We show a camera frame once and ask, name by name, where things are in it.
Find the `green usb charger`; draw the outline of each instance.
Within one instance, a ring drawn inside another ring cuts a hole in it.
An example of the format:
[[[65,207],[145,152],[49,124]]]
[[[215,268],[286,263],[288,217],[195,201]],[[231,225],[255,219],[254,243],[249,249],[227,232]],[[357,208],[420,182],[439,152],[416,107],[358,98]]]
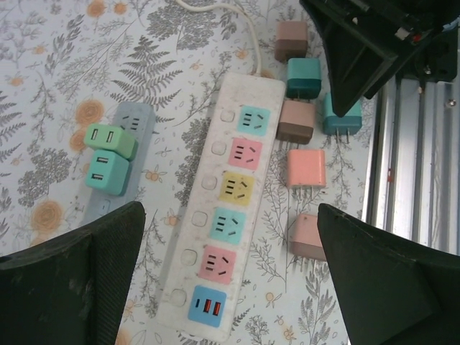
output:
[[[129,162],[112,151],[97,149],[89,165],[85,183],[88,187],[120,196],[129,176]]]
[[[83,142],[93,150],[113,151],[130,161],[136,157],[138,146],[132,134],[108,124],[91,124]]]

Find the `teal power adapter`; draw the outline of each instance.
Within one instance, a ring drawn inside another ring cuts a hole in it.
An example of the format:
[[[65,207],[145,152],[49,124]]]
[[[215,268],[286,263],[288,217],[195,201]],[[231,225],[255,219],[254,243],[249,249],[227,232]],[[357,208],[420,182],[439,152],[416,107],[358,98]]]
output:
[[[332,95],[327,93],[323,102],[323,132],[326,135],[355,135],[362,127],[361,101],[357,101],[344,117],[335,115]]]
[[[83,142],[93,150],[114,151],[127,160],[136,157],[138,146],[132,134],[121,127],[108,124],[91,124]]]
[[[88,187],[120,196],[124,194],[129,177],[129,162],[117,153],[98,149],[89,165],[85,183]]]
[[[286,97],[288,98],[317,98],[321,92],[321,64],[319,59],[289,59],[286,86]]]

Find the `power cord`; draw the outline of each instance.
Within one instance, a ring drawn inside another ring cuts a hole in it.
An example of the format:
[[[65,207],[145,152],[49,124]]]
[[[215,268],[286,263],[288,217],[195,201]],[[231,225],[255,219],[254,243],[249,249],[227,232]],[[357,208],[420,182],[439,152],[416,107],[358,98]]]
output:
[[[260,52],[259,40],[257,39],[257,33],[254,26],[254,22],[244,10],[230,4],[213,4],[209,6],[195,7],[186,4],[183,0],[175,0],[175,2],[179,6],[183,7],[184,9],[190,12],[207,12],[213,11],[214,9],[229,9],[230,11],[233,11],[245,17],[249,24],[249,31],[251,32],[252,41],[254,43],[254,50],[256,52],[256,75],[260,75],[260,73],[262,72],[262,53]]]

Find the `mini power strip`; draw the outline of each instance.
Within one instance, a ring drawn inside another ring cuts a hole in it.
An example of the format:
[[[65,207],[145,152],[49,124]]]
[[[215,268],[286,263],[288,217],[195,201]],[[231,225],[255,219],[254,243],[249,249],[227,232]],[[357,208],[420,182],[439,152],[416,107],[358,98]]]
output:
[[[162,291],[161,324],[228,339],[284,96],[282,81],[226,74]]]
[[[114,196],[96,189],[92,190],[81,226],[105,216],[108,212],[122,207],[136,197],[141,171],[155,126],[155,113],[148,104],[122,102],[118,105],[111,124],[134,135],[139,145],[136,157],[129,163],[131,172],[128,177],[126,192],[121,196]]]

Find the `electrical outlet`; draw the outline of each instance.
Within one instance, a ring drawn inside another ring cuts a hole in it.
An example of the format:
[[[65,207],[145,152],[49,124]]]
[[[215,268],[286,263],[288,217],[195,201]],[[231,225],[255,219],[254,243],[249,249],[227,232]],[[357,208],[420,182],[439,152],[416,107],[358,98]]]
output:
[[[209,236],[217,241],[238,245],[244,230],[246,214],[218,207],[214,212]]]
[[[188,319],[212,327],[219,327],[227,295],[201,285],[195,286],[188,310]]]
[[[230,284],[236,253],[213,246],[206,246],[198,276],[221,284]]]
[[[231,146],[229,164],[235,167],[256,170],[259,165],[261,151],[261,142],[235,138]]]
[[[239,116],[238,132],[263,137],[270,123],[270,110],[255,106],[243,106]]]
[[[239,206],[248,206],[253,187],[253,177],[226,171],[218,199]]]
[[[145,130],[147,118],[145,116],[139,116],[139,114],[136,113],[133,114],[129,111],[129,109],[121,109],[121,111],[123,114],[121,115],[119,126],[122,129],[129,131],[136,139],[138,139],[137,137],[139,134]]]

